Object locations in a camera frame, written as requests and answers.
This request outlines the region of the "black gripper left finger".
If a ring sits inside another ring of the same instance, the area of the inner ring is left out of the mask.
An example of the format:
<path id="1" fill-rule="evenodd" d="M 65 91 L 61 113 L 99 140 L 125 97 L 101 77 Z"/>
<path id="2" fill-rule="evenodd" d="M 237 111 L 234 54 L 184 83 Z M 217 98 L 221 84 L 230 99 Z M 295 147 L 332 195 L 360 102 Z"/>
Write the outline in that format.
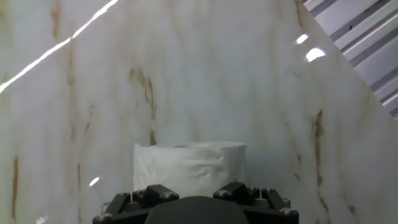
<path id="1" fill-rule="evenodd" d="M 153 207 L 178 199 L 179 194 L 160 184 L 131 193 L 121 192 L 102 204 L 101 214 L 92 219 L 92 224 L 144 223 Z"/>

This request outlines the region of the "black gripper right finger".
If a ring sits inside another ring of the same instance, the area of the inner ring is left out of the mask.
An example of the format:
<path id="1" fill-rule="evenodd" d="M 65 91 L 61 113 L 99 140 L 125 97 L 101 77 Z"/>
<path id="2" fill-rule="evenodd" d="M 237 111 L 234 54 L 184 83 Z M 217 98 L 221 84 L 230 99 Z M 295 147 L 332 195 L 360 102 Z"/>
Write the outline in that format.
<path id="1" fill-rule="evenodd" d="M 215 191 L 213 198 L 237 204 L 249 223 L 299 224 L 299 213 L 291 207 L 291 200 L 281 197 L 275 189 L 230 182 Z"/>

